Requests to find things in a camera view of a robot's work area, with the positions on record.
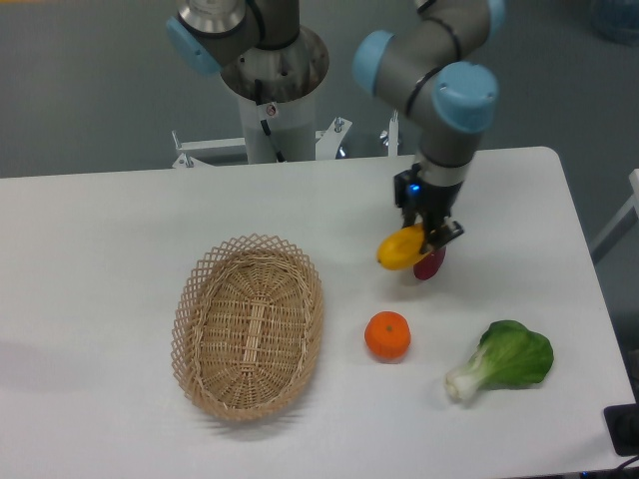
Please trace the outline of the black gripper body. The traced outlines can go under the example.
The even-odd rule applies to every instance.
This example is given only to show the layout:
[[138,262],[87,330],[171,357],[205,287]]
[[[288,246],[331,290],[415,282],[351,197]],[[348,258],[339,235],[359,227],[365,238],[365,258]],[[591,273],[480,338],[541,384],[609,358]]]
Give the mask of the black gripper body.
[[424,229],[437,230],[444,224],[444,220],[451,216],[451,209],[463,183],[437,186],[428,183],[419,174],[419,170],[410,173],[409,202],[422,218]]

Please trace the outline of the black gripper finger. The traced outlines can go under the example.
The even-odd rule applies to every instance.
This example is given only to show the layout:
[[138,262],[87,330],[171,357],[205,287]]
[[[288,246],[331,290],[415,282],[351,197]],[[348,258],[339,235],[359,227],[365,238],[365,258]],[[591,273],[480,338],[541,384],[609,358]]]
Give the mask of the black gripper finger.
[[419,252],[433,253],[464,234],[463,226],[451,217],[426,217],[422,222],[423,241]]
[[394,203],[401,209],[403,229],[413,226],[416,218],[420,216],[423,182],[419,172],[420,165],[412,165],[408,170],[393,177]]

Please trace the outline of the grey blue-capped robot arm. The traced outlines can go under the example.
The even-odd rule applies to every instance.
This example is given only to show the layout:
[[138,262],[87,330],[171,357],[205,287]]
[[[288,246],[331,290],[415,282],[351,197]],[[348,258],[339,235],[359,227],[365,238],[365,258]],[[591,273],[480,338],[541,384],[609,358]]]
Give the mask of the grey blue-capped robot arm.
[[[462,233],[451,214],[483,132],[498,85],[467,56],[503,22],[501,1],[419,1],[419,24],[394,35],[370,33],[352,60],[356,83],[419,126],[414,164],[393,180],[406,227],[416,227],[420,254]],[[166,24],[174,48],[195,71],[220,75],[250,107],[245,123],[254,163],[310,160],[309,122],[291,108],[311,96],[328,71],[323,40],[300,20],[296,1],[181,1]]]

